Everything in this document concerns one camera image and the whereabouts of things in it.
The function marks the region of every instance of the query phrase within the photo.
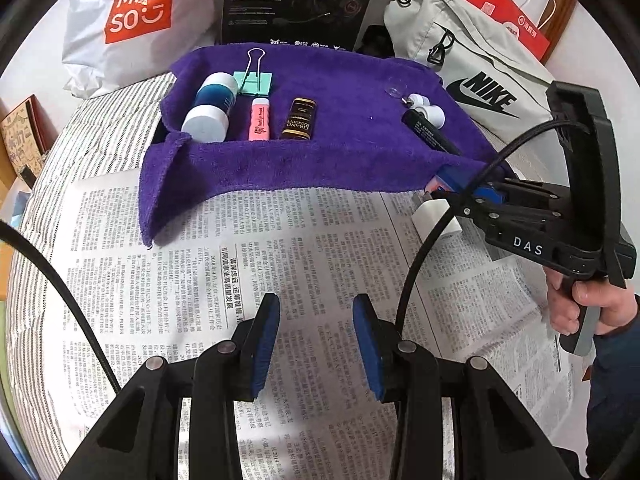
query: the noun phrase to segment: screw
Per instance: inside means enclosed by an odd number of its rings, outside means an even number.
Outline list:
[[[164,364],[164,360],[160,356],[153,356],[146,360],[145,366],[148,370],[158,370],[158,368],[162,368]]]
[[[227,339],[226,341],[221,341],[218,343],[218,352],[221,354],[231,354],[236,349],[236,343]]]
[[[474,368],[475,370],[486,370],[486,368],[488,367],[489,363],[486,361],[486,359],[484,357],[479,357],[477,355],[474,355],[470,360],[469,360],[469,364],[471,365],[472,368]]]
[[[406,339],[398,343],[398,350],[403,354],[412,354],[415,349],[418,348],[413,341],[407,341]]]

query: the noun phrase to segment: swoosh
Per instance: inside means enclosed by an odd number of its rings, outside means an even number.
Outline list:
[[[510,114],[508,112],[505,112],[504,110],[502,110],[497,106],[491,106],[490,104],[487,104],[484,101],[481,101],[479,99],[474,99],[473,97],[469,97],[468,95],[463,94],[462,89],[460,88],[460,85],[462,85],[463,82],[465,82],[464,79],[459,79],[457,81],[454,81],[453,83],[450,83],[447,86],[447,92],[449,92],[449,95],[453,97],[457,102],[465,105],[469,105],[469,106],[475,106],[477,108],[483,108],[484,110],[489,110],[491,112],[496,112],[498,114],[508,115],[509,117],[515,117],[516,119],[518,118],[517,116]]]

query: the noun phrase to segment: blue label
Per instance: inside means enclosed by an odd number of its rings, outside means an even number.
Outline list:
[[[229,115],[229,110],[231,110],[235,102],[236,96],[229,88],[224,85],[213,84],[200,89],[193,106],[212,105]]]

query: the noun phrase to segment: green fabric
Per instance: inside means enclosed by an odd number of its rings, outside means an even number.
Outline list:
[[[15,405],[14,405],[14,396],[11,393],[11,386],[9,383],[9,370],[7,368],[6,361],[6,329],[5,329],[5,313],[6,307],[4,306],[4,301],[0,301],[0,381],[2,382],[2,389],[4,390],[4,397],[6,399],[6,403],[9,405],[9,411],[11,412],[11,416],[14,419],[14,423],[18,430],[22,432],[20,426],[18,425],[18,416],[15,413]]]

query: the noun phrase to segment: nike logo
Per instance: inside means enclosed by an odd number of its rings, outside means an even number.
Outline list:
[[[476,94],[480,99],[463,93],[463,86]],[[480,72],[467,81],[465,81],[465,79],[459,79],[450,83],[447,86],[447,92],[459,103],[475,106],[498,114],[508,115],[516,119],[518,118],[504,110],[505,106],[516,102],[518,100],[517,97],[508,90],[505,90],[484,72]]]

